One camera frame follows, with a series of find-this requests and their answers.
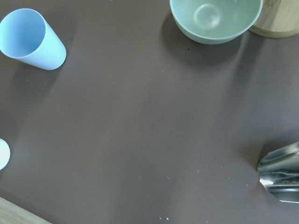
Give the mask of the cream yellow cup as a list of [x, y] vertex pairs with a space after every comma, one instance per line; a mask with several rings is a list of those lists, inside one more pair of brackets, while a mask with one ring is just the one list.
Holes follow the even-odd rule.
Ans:
[[0, 139], [0, 170], [2, 170], [10, 160], [10, 147], [3, 140]]

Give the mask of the light blue cup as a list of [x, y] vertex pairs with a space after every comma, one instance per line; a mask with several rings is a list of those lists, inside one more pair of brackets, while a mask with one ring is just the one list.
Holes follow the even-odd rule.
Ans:
[[44, 17], [30, 8], [14, 10], [0, 22], [0, 51], [44, 70], [55, 70], [66, 59], [59, 37]]

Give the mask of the bamboo cutting board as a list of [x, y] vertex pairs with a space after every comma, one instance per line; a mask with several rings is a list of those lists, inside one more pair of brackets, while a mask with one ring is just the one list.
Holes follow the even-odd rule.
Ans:
[[51, 224], [39, 216], [0, 198], [0, 223], [1, 224]]

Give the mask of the steel scoop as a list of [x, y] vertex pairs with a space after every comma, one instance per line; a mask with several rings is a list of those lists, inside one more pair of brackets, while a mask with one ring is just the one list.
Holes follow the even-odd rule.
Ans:
[[262, 186], [281, 202], [299, 202], [299, 143], [269, 152], [257, 165]]

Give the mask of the mint green bowl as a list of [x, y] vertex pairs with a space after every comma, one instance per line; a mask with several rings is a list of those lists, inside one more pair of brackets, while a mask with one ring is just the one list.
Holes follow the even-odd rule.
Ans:
[[221, 44], [247, 31], [258, 19], [262, 0], [170, 0], [173, 19], [191, 40]]

